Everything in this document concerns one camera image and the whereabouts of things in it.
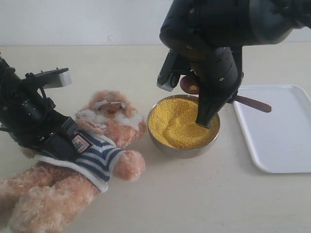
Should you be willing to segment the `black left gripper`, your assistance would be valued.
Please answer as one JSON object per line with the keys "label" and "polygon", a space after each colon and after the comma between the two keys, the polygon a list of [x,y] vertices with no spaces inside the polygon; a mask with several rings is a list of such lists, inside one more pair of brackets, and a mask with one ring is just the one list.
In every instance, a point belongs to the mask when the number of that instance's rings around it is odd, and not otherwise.
{"label": "black left gripper", "polygon": [[77,123],[54,108],[43,87],[24,80],[1,80],[1,131],[8,132],[23,148],[57,160],[74,161],[78,153],[71,139]]}

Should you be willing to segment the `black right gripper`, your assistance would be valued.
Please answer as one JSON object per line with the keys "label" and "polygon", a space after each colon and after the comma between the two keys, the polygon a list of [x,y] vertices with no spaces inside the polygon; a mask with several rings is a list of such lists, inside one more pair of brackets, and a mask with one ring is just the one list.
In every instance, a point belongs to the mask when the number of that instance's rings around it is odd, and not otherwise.
{"label": "black right gripper", "polygon": [[198,0],[174,0],[160,29],[161,42],[188,63],[186,76],[199,83],[195,123],[209,129],[226,103],[232,103],[242,75],[229,47],[214,47],[204,39]]}

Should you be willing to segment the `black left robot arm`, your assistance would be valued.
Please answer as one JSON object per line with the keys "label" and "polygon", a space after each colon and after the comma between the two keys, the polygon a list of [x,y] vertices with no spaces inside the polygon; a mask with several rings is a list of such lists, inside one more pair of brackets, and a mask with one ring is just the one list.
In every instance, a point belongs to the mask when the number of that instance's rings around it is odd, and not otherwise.
{"label": "black left robot arm", "polygon": [[15,68],[0,60],[0,129],[21,147],[52,158],[73,161],[75,121],[55,110],[45,89],[72,83],[68,68],[56,68],[19,78]]}

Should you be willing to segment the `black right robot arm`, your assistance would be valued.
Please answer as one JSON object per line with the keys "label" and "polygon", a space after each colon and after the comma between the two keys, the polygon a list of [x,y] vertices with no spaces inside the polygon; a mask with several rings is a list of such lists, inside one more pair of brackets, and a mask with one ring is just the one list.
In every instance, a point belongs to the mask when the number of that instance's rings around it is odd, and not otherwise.
{"label": "black right robot arm", "polygon": [[205,128],[234,101],[268,113],[270,105],[238,95],[242,49],[278,44],[310,25],[308,0],[175,0],[160,29],[169,53],[157,86],[172,91],[180,76],[191,78],[199,87],[196,123]]}

